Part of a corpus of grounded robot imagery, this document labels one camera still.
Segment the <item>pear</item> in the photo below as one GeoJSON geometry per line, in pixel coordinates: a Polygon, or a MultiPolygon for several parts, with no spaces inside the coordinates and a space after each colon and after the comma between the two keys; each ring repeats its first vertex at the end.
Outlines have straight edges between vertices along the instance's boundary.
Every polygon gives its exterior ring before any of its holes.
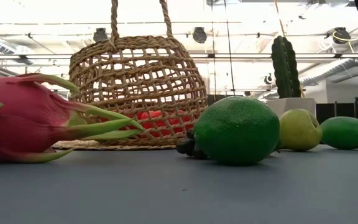
{"type": "Polygon", "coordinates": [[[280,118],[280,143],[284,149],[308,151],[321,142],[322,135],[317,119],[307,110],[289,110],[280,118]]]}

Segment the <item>ceiling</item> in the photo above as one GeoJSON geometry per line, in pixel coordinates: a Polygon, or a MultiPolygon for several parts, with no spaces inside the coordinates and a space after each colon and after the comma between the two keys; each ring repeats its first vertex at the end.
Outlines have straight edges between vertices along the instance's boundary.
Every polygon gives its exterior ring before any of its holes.
{"type": "MultiPolygon", "coordinates": [[[[332,37],[325,39],[326,33],[335,27],[345,27],[353,39],[358,38],[358,12],[355,7],[346,7],[346,0],[342,2],[345,3],[306,5],[279,1],[280,18],[296,53],[349,50],[347,44],[333,44],[332,37]]],[[[269,54],[272,40],[280,34],[276,9],[269,2],[228,4],[225,9],[224,6],[211,8],[205,0],[168,0],[168,10],[174,36],[190,53],[215,49],[217,53],[269,54]],[[208,35],[204,44],[192,39],[195,27],[204,27],[208,35]]],[[[73,54],[92,43],[96,28],[106,28],[110,34],[110,16],[111,2],[108,0],[0,0],[0,38],[26,46],[34,54],[73,54]]],[[[121,36],[165,35],[166,32],[157,0],[120,0],[117,21],[121,36]]],[[[69,60],[38,60],[34,64],[44,66],[25,68],[13,61],[0,61],[0,66],[17,73],[27,69],[27,72],[63,74],[67,78],[69,63],[69,60]]],[[[239,89],[265,87],[264,77],[273,73],[272,63],[259,59],[215,65],[197,63],[202,76],[210,79],[210,86],[214,86],[216,80],[218,89],[231,88],[231,73],[239,89]]],[[[300,62],[298,70],[302,72],[314,65],[315,62],[300,62]]],[[[358,68],[348,72],[358,73],[358,68]]],[[[338,73],[329,80],[346,75],[346,72],[338,73]]],[[[338,84],[341,83],[358,83],[358,77],[338,84]]]]}

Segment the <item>pink dragon fruit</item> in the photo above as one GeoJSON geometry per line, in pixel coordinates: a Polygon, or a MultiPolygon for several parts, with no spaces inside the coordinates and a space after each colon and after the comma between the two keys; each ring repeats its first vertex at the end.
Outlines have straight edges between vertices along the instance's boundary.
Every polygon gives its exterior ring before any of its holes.
{"type": "Polygon", "coordinates": [[[43,82],[78,91],[74,84],[52,75],[0,78],[0,162],[48,162],[72,151],[51,149],[57,141],[128,138],[143,130],[119,113],[66,101],[43,82]],[[94,123],[84,116],[91,114],[109,121],[94,123]],[[129,124],[137,129],[118,130],[129,124]]]}

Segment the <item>tabletop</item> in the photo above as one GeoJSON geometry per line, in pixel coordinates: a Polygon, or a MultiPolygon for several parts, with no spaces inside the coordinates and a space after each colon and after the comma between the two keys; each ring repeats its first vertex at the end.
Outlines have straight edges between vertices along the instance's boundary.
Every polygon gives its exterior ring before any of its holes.
{"type": "Polygon", "coordinates": [[[167,151],[0,164],[0,224],[358,224],[358,150],[274,152],[252,167],[167,151]]]}

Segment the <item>wicker basket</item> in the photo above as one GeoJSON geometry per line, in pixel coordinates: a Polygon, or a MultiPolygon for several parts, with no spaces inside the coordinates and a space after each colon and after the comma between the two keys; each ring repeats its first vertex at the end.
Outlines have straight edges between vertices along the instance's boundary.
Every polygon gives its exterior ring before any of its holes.
{"type": "Polygon", "coordinates": [[[175,145],[207,107],[204,81],[189,53],[172,36],[167,3],[160,0],[160,4],[167,38],[119,37],[118,2],[112,0],[111,39],[71,57],[70,81],[80,88],[71,93],[71,101],[127,115],[146,127],[138,136],[109,145],[175,145]]]}

